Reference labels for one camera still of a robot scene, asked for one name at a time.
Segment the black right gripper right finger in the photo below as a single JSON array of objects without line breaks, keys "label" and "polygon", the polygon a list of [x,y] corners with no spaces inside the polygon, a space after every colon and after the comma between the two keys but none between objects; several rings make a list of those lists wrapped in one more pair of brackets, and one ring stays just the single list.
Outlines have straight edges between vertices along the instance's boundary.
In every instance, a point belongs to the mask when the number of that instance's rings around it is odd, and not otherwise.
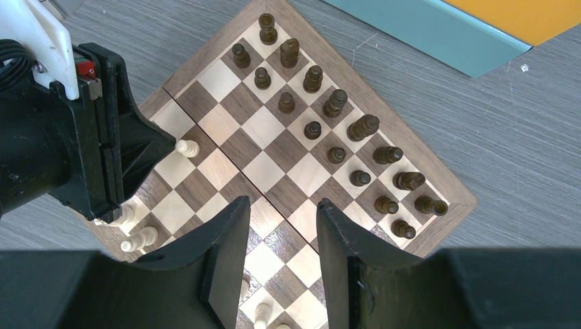
[{"label": "black right gripper right finger", "polygon": [[578,248],[447,248],[421,258],[317,205],[331,328],[579,328]]}]

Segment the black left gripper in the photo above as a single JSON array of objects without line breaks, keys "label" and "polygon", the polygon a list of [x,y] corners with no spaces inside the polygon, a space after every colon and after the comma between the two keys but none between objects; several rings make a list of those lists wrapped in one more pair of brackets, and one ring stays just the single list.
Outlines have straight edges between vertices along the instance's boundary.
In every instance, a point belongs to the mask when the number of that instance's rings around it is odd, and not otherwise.
[{"label": "black left gripper", "polygon": [[42,87],[34,59],[19,42],[1,41],[1,213],[43,195],[92,220],[131,198],[176,138],[145,118],[126,65],[109,63],[104,94],[88,80],[79,99],[64,86]]}]

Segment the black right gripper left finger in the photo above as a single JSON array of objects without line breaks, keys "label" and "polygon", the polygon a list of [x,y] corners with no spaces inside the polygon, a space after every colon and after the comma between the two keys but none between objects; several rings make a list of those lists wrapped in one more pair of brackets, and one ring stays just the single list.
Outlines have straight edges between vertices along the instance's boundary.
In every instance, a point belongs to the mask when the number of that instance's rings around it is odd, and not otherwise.
[{"label": "black right gripper left finger", "polygon": [[128,263],[96,250],[3,251],[2,328],[234,328],[250,200]]}]

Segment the white chess rook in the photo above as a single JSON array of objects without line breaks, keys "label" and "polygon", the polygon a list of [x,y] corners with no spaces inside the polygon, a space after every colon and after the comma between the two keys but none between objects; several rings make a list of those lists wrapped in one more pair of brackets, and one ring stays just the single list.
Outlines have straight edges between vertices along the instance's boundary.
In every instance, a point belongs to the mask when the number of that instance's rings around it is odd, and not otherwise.
[{"label": "white chess rook", "polygon": [[110,223],[107,223],[103,219],[94,219],[92,222],[96,226],[119,227],[123,224],[130,223],[135,219],[134,208],[129,205],[122,205],[120,208],[112,211],[110,214],[113,218],[113,221]]}]

